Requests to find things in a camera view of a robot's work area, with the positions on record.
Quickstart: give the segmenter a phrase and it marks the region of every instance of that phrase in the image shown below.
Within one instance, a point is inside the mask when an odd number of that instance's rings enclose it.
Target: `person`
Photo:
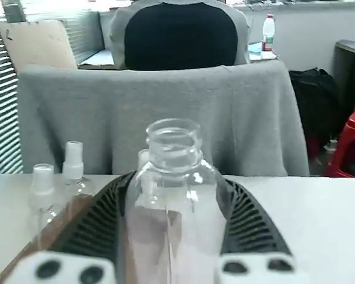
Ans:
[[[249,62],[249,25],[217,0],[139,0],[111,23],[116,69],[181,70]]]

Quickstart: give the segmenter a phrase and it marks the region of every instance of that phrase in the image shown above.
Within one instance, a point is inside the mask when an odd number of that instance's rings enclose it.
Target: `gray blanket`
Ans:
[[[19,75],[24,171],[61,169],[64,145],[84,145],[86,174],[137,168],[146,127],[190,118],[203,128],[205,158],[226,175],[307,176],[295,95],[283,63],[135,72],[30,67]]]

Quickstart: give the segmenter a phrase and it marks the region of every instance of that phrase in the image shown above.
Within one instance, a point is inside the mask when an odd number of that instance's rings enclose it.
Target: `wooden board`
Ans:
[[[0,35],[17,72],[29,64],[77,69],[67,32],[59,20],[0,23]]]

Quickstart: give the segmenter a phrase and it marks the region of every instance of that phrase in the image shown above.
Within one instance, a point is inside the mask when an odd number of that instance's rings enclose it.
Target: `window blind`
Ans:
[[[0,1],[0,21],[5,21]],[[17,77],[0,36],[0,173],[22,172]]]
[[[61,19],[69,36],[76,63],[102,49],[99,15],[87,0],[22,0],[27,21]]]

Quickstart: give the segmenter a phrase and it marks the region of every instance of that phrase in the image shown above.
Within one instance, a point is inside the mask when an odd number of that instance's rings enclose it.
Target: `wall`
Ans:
[[[252,24],[250,42],[262,39],[262,26],[267,12],[244,11]],[[283,10],[276,17],[275,50],[289,69],[320,67],[332,73],[335,43],[355,40],[355,9]],[[107,27],[113,12],[102,13]]]

